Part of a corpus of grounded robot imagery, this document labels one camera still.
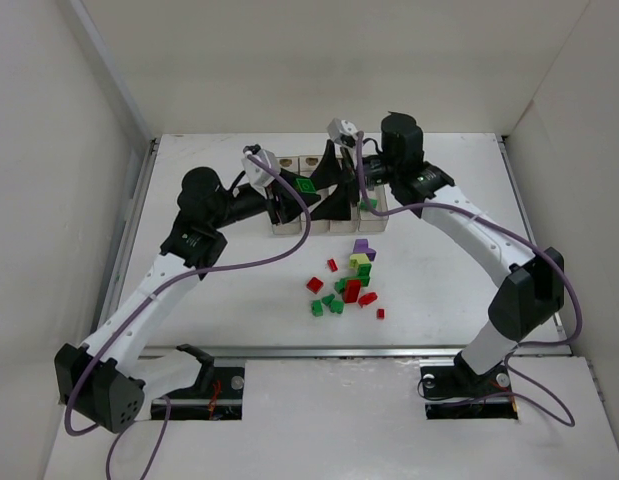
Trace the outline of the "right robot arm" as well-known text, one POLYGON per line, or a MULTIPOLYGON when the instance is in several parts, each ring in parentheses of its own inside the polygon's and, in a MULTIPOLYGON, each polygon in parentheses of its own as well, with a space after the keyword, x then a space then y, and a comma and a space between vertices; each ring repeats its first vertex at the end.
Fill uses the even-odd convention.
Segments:
POLYGON ((364 191, 386 185, 400 205, 418 204, 416 216, 450 237, 497 286, 487 323, 456 358, 463 374, 487 374, 562 308, 561 254, 552 248, 537 253, 492 225, 448 173, 426 160, 424 133, 412 116, 389 113, 381 122, 380 148, 367 157, 361 154, 364 136, 353 123, 334 119, 327 132, 310 179, 316 189, 331 192, 312 219, 349 221, 354 210, 366 207, 364 191))

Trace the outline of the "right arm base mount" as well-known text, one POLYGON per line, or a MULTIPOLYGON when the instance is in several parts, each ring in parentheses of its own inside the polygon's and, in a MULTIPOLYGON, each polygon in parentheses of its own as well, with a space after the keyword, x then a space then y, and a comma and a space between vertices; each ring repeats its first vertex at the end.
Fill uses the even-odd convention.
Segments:
POLYGON ((483 375, 456 365, 425 365, 420 368, 420 386, 427 400, 479 398, 510 389, 507 369, 498 365, 483 375))

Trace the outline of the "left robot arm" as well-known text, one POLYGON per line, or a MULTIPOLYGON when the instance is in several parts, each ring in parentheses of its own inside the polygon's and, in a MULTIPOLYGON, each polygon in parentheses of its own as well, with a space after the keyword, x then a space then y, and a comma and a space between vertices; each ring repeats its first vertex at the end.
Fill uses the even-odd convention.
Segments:
POLYGON ((178 303, 210 273, 253 269, 281 261, 298 245, 273 257, 221 265, 227 246, 223 228, 262 213, 272 224, 309 218, 320 197, 306 190, 308 178, 287 170, 247 164, 245 184, 225 188, 215 170, 197 167, 185 174, 172 229, 149 271, 127 300, 80 345, 56 353, 64 429, 79 437, 97 428, 124 432, 146 404, 209 379, 213 359, 185 344, 138 367, 155 330, 178 303))

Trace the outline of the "green lego plate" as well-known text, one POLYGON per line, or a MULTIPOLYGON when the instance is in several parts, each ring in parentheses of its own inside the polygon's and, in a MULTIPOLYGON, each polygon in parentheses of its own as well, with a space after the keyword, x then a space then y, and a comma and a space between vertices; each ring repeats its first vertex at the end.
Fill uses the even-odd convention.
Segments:
POLYGON ((317 192, 317 189, 310 178, 297 177, 295 179, 295 186, 300 193, 315 194, 317 192))

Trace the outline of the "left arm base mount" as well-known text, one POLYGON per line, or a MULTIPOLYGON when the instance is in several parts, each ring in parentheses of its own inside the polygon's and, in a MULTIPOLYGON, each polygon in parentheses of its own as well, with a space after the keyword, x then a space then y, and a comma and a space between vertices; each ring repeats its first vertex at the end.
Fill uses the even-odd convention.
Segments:
POLYGON ((245 384, 245 365, 220 365, 214 368, 213 378, 205 386, 191 386, 167 393, 171 400, 193 402, 206 400, 209 402, 216 390, 214 386, 220 384, 217 396, 221 402, 237 402, 243 398, 245 384))

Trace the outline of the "red square lego brick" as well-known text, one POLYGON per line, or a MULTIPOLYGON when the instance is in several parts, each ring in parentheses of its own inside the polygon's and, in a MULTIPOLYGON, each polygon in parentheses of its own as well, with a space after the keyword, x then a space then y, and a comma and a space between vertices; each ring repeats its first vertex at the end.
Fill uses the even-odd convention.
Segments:
POLYGON ((312 277, 306 284, 307 289, 314 294, 317 294, 323 288, 323 286, 324 282, 317 277, 312 277))

